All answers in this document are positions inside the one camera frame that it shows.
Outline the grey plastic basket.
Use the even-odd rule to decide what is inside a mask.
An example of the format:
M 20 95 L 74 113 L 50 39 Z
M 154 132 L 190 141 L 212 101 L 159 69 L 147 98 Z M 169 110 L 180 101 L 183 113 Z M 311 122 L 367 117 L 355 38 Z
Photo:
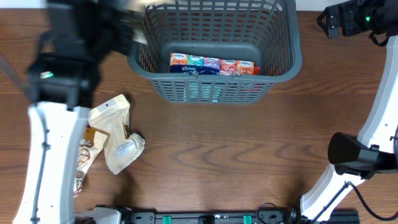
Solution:
M 302 66 L 299 23 L 293 0 L 182 0 L 148 4 L 146 44 L 134 44 L 127 61 L 133 72 L 151 81 L 165 100 L 185 99 L 188 84 L 223 85 L 220 102 L 249 104 L 276 83 L 295 77 Z M 258 75 L 170 73 L 171 53 L 245 60 Z

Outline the orange pasta package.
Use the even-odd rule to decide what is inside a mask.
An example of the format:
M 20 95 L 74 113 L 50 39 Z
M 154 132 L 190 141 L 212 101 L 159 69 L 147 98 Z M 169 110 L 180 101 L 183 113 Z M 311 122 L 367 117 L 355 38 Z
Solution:
M 258 75 L 260 72 L 260 67 L 255 66 L 254 67 L 254 75 Z

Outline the mint green wipes packet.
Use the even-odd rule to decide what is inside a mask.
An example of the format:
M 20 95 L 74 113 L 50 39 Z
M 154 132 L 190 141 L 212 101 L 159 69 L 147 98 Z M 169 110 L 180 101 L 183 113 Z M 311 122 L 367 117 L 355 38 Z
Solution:
M 189 83 L 185 99 L 191 102 L 220 102 L 223 85 L 219 83 Z

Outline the colourful tissue multipack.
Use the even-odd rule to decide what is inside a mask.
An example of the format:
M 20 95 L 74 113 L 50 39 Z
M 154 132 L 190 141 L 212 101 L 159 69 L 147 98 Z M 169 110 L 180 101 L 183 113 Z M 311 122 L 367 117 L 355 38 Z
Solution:
M 255 63 L 245 60 L 224 60 L 181 53 L 171 53 L 170 73 L 199 75 L 254 75 Z

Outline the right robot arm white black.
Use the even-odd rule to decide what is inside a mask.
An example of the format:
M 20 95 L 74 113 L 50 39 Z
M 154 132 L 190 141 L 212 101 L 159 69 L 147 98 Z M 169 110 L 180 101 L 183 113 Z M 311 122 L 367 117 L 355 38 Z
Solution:
M 339 31 L 350 37 L 368 31 L 369 39 L 386 47 L 384 73 L 371 112 L 357 136 L 335 133 L 328 145 L 329 164 L 316 184 L 300 198 L 285 223 L 351 223 L 336 206 L 375 174 L 397 172 L 397 1 L 346 1 L 328 6 L 317 18 L 329 39 Z

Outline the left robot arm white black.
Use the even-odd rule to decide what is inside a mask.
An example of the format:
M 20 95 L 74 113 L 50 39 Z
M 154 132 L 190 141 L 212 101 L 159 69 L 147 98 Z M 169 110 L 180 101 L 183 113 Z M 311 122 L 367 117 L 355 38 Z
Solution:
M 50 29 L 37 46 L 25 93 L 30 154 L 15 223 L 74 223 L 73 186 L 100 63 L 145 43 L 145 1 L 47 1 Z

